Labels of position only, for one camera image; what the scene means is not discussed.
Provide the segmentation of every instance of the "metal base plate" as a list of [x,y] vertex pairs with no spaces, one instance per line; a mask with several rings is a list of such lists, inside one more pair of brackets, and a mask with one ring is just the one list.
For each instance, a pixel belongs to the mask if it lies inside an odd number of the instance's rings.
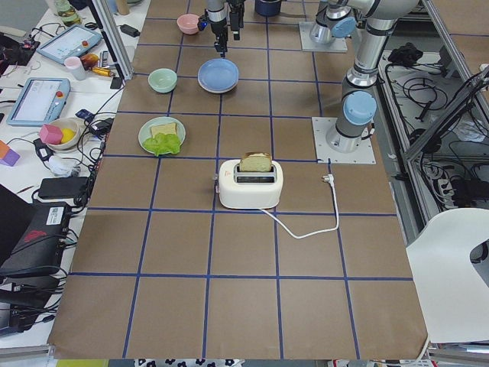
[[375,164],[374,150],[370,139],[362,140],[357,150],[341,153],[332,149],[326,142],[326,132],[336,123],[337,118],[313,117],[314,143],[318,162],[344,164]]
[[315,51],[315,52],[332,52],[344,54],[348,51],[346,46],[346,41],[344,38],[336,38],[330,44],[317,44],[311,37],[309,33],[314,26],[313,21],[301,21],[299,22],[300,30],[300,40],[303,45],[303,51]]

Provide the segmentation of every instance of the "blue cap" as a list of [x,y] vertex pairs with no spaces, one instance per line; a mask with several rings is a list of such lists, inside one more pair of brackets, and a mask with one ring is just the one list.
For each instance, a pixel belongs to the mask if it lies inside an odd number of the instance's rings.
[[372,120],[377,111],[375,98],[367,92],[357,91],[346,97],[343,113],[353,125],[362,126]]
[[345,38],[349,36],[357,27],[357,21],[353,17],[340,20],[332,28],[331,33],[335,38]]

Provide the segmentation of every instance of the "white chair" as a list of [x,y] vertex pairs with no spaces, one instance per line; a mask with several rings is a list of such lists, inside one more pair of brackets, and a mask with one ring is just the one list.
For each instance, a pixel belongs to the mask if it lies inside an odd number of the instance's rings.
[[489,287],[470,260],[489,239],[489,210],[451,209],[433,217],[407,247],[432,343],[489,340]]

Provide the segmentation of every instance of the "purple block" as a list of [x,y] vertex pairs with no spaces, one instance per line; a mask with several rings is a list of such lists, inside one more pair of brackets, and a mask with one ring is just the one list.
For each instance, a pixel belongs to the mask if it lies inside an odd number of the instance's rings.
[[0,163],[6,166],[13,166],[15,163],[17,163],[20,157],[21,156],[18,153],[9,149],[7,154],[4,155],[2,159],[0,159]]

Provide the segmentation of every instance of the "white cable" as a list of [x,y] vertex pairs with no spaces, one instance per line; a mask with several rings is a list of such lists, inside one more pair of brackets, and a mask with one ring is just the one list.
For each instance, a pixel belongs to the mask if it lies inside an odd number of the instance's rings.
[[332,231],[335,231],[336,229],[338,229],[339,227],[339,213],[338,213],[338,203],[336,201],[336,189],[335,189],[335,178],[333,177],[332,174],[329,174],[328,176],[324,176],[322,178],[325,182],[327,182],[329,184],[329,186],[331,186],[331,190],[333,192],[333,204],[335,206],[335,218],[336,218],[336,226],[334,226],[333,228],[328,228],[328,229],[320,229],[319,231],[315,231],[315,232],[311,232],[311,233],[307,233],[305,235],[294,235],[290,229],[288,229],[285,224],[283,224],[276,216],[274,216],[273,214],[270,214],[268,211],[266,211],[265,209],[260,209],[263,213],[267,214],[271,219],[273,219],[275,222],[277,222],[278,224],[280,224],[282,226],[283,229],[285,229],[287,231],[287,233],[289,233],[292,237],[294,237],[295,239],[304,239],[306,237],[310,237],[311,235],[318,235],[319,233],[326,233],[326,232],[332,232]]
[[419,355],[416,357],[416,359],[414,359],[411,362],[407,362],[407,363],[386,363],[383,361],[375,361],[375,360],[373,360],[372,362],[381,363],[382,365],[393,365],[396,367],[404,367],[407,365],[414,365],[414,364],[418,363],[421,360],[421,358],[425,355],[426,351],[428,350],[428,345],[429,345],[429,334],[426,334],[426,340],[425,340],[425,343],[423,344],[423,347],[421,348],[421,352],[419,352]]

